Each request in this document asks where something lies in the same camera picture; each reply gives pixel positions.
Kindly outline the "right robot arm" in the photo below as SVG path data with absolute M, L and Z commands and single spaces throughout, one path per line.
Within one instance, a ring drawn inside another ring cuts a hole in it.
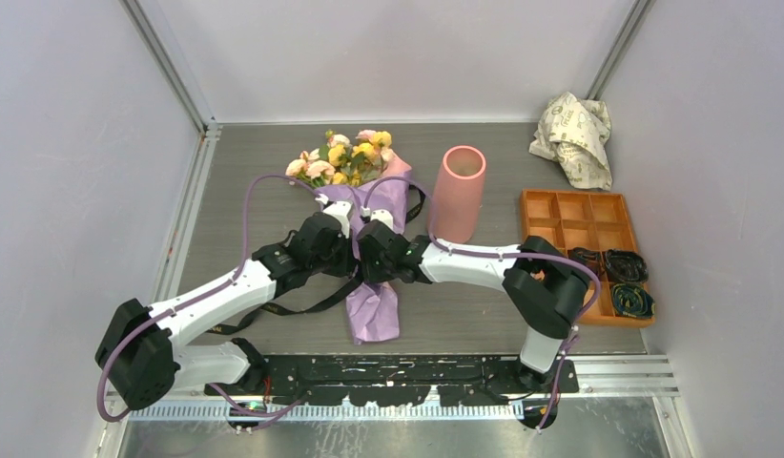
M 529 236 L 520 245 L 464 245 L 418 236 L 406 239 L 373 220 L 358 233 L 360 268 L 371 283 L 462 283 L 502 291 L 525 320 L 517 378 L 528 391 L 550 384 L 596 273 Z

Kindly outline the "purple flower bouquet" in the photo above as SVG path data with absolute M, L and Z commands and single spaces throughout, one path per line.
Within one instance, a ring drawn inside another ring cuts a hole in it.
M 389 217 L 393 231 L 403 232 L 409 210 L 411 166 L 392 149 L 387 131 L 362 130 L 353 139 L 328 131 L 325 142 L 303 151 L 286 167 L 285 175 L 314 188 L 330 200 L 353 204 L 351 230 L 358 233 L 364 219 L 379 211 Z M 391 341 L 400 336 L 399 298 L 390 283 L 365 281 L 346 298 L 346 312 L 355 344 Z

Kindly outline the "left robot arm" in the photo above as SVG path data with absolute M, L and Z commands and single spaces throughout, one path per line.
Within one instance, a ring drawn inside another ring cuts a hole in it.
M 219 385 L 252 394 L 267 365 L 241 338 L 219 345 L 194 339 L 236 314 L 266 305 L 324 273 L 350 276 L 355 259 L 346 201 L 307 218 L 284 243 L 266 245 L 233 272 L 188 293 L 144 305 L 119 305 L 95 354 L 100 389 L 112 385 L 130 410 L 153 405 L 174 388 Z

